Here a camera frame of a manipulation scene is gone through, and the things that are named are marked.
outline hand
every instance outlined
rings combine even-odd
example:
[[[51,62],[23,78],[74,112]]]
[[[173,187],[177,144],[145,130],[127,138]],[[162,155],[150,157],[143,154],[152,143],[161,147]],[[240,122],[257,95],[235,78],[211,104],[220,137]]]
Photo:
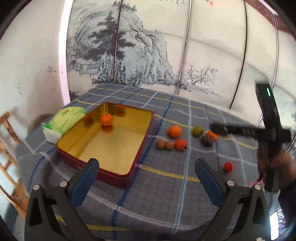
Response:
[[[267,160],[263,159],[259,150],[257,151],[257,159],[258,173],[260,174],[266,168]],[[282,153],[275,156],[269,167],[278,168],[280,170],[280,189],[286,188],[291,182],[296,179],[296,164],[286,150],[283,150]]]

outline plaid tablecloth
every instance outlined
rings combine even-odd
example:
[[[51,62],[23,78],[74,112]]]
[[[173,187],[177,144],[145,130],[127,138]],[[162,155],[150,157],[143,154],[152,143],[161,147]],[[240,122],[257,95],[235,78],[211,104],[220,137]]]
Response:
[[[149,134],[144,141],[131,188],[122,190],[100,181],[92,185],[82,206],[82,219],[97,236],[115,240],[154,240],[157,235],[191,240],[199,236],[217,212],[194,172],[197,158],[203,157],[214,170],[228,160],[234,171],[225,175],[247,186],[258,178],[253,139],[218,138],[205,148],[193,137],[191,127],[209,129],[211,121],[247,124],[237,117],[210,106],[160,92],[126,85],[101,84],[72,101],[88,112],[103,102],[114,102],[153,111]],[[184,152],[155,148],[157,139],[170,139],[167,130],[179,125],[190,148]],[[39,126],[18,146],[17,162],[21,178],[31,192],[35,184],[43,187],[69,180],[76,172],[56,155]],[[57,210],[57,219],[62,218]]]

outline brown egg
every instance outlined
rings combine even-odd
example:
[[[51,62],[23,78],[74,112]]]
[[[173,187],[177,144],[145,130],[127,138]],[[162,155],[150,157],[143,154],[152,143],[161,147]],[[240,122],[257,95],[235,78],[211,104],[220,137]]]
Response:
[[[174,148],[174,144],[175,144],[174,142],[171,142],[171,141],[169,141],[169,140],[166,141],[166,142],[165,142],[165,149],[166,149],[166,150],[172,150],[172,149]]]
[[[163,140],[158,140],[158,141],[156,142],[156,148],[158,148],[158,149],[163,149],[163,148],[165,148],[165,142],[164,142]]]

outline pink object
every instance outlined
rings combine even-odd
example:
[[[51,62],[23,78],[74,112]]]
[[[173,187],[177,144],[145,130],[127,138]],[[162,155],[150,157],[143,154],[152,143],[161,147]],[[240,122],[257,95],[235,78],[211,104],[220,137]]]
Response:
[[[259,182],[256,182],[256,181],[254,181],[254,182],[249,182],[249,188],[251,188],[252,186],[254,186],[255,184],[259,184],[259,185],[261,185],[263,183],[263,180],[261,180],[261,181],[259,181]]]

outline chair backrest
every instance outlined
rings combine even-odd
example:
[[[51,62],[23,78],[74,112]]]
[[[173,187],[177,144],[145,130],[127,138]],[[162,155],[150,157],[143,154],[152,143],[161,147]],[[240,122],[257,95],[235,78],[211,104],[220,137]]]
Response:
[[[20,139],[14,132],[13,128],[9,124],[7,118],[9,117],[9,113],[6,112],[4,115],[0,117],[0,124],[4,124],[6,129],[8,130],[10,136],[15,141],[16,144],[20,144]],[[13,156],[6,149],[4,143],[0,140],[0,153],[4,153],[8,157],[8,162],[3,166],[0,163],[0,170],[3,172],[5,177],[10,181],[10,183],[14,186],[14,191],[12,195],[9,195],[0,185],[0,192],[6,197],[6,199],[15,207],[21,217],[25,218],[27,207],[28,207],[28,198],[26,195],[25,187],[22,181],[19,179],[17,182],[9,175],[8,168],[11,164],[17,167],[17,162],[13,158]]]

